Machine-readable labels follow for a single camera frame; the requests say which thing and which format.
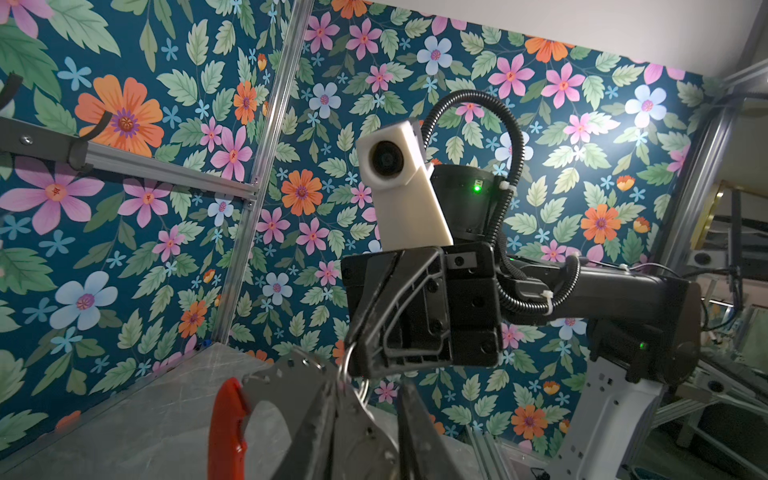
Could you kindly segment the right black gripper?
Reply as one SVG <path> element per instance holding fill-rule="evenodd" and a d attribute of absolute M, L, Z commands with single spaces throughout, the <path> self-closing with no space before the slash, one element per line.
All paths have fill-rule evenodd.
<path fill-rule="evenodd" d="M 451 362 L 470 367 L 499 363 L 497 262 L 493 244 L 485 239 L 498 200 L 497 182 L 476 167 L 437 165 L 431 183 L 451 246 L 342 260 L 350 316 L 345 346 L 353 377 L 375 379 Z"/>

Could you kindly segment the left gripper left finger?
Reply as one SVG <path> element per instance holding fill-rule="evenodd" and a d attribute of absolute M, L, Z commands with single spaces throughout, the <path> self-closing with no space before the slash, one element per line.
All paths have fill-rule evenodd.
<path fill-rule="evenodd" d="M 339 382 L 326 380 L 318 390 L 298 432 L 272 479 L 334 479 Z"/>

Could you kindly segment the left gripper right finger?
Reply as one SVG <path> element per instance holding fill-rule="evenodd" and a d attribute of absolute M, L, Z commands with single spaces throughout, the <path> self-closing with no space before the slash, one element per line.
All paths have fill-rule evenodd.
<path fill-rule="evenodd" d="M 459 480 L 462 475 L 436 432 L 413 383 L 402 383 L 395 402 L 401 479 Z"/>

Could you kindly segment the red handled key ring organizer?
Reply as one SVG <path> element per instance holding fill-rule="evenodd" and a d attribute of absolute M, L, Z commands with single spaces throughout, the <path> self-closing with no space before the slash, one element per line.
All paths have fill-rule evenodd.
<path fill-rule="evenodd" d="M 334 479 L 396 479 L 398 449 L 375 422 L 353 385 L 344 382 L 335 365 L 301 349 L 273 365 L 242 378 L 226 380 L 217 392 L 208 434 L 207 476 L 246 476 L 246 429 L 262 404 L 276 408 L 291 441 L 318 390 L 326 380 L 339 382 L 340 410 L 336 425 Z"/>

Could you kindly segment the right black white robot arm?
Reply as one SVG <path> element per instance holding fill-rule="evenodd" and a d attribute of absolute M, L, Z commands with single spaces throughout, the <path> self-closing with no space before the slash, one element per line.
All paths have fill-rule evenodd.
<path fill-rule="evenodd" d="M 502 325 L 588 322 L 590 360 L 571 439 L 547 479 L 611 479 L 652 400 L 700 351 L 690 281 L 583 265 L 515 265 L 491 232 L 509 182 L 472 168 L 366 166 L 382 249 L 342 263 L 350 371 L 372 379 L 448 365 L 493 367 Z"/>

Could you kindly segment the aluminium cage frame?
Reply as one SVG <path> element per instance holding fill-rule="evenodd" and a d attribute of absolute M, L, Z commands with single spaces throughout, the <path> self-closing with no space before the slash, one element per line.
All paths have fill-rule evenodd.
<path fill-rule="evenodd" d="M 313 6 L 314 2 L 311 0 L 299 0 L 293 3 L 281 61 L 270 91 L 268 115 L 252 160 L 251 174 L 246 183 L 225 180 L 93 142 L 89 144 L 84 159 L 76 163 L 78 167 L 91 167 L 128 177 L 154 179 L 243 200 L 243 214 L 238 235 L 221 291 L 222 305 L 219 307 L 211 334 L 214 342 L 223 345 L 228 343 L 229 332 L 235 319 L 236 304 L 244 285 L 246 261 L 251 252 L 256 223 L 268 192 L 270 173 L 277 158 L 284 116 L 299 70 L 303 35 Z"/>

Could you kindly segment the grey wall hook rack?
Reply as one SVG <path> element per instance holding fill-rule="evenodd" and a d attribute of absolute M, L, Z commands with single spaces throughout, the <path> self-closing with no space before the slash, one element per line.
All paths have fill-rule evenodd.
<path fill-rule="evenodd" d="M 105 111 L 94 128 L 77 137 L 17 119 L 1 117 L 1 151 L 44 161 L 66 163 L 77 172 L 89 173 L 99 165 L 87 162 L 90 141 L 111 124 L 113 114 Z"/>

